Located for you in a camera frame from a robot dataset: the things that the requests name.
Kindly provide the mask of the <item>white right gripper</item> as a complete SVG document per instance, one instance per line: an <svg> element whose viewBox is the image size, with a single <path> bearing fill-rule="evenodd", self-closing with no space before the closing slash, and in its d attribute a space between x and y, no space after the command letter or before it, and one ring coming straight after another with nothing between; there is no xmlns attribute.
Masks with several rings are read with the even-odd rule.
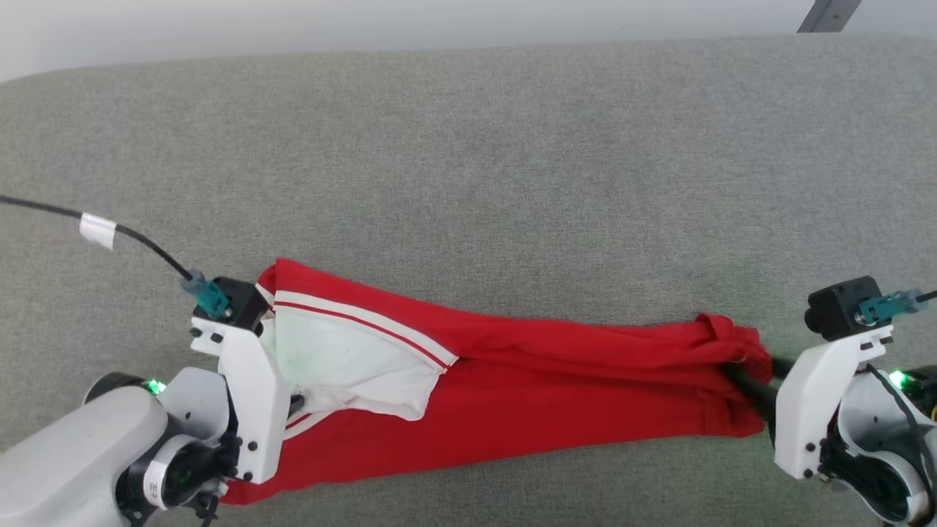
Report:
<svg viewBox="0 0 937 527"><path fill-rule="evenodd" d="M820 441L860 366L883 356L883 340L893 326L853 334L807 349L796 362L771 357L771 378L779 390L747 373L741 364L724 364L724 375L765 423L775 425L775 463L796 479L814 476L820 466Z"/></svg>

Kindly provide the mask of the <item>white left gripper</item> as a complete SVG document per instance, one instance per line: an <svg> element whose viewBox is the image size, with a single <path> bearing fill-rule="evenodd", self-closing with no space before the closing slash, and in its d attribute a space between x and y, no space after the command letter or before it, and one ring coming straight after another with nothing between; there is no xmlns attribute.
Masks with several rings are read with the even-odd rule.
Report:
<svg viewBox="0 0 937 527"><path fill-rule="evenodd" d="M200 330L191 348L217 356L217 371L228 387L241 439L238 477L254 485L276 473L285 423L304 414L305 397L291 394L275 357L275 322L261 320L258 331L192 317Z"/></svg>

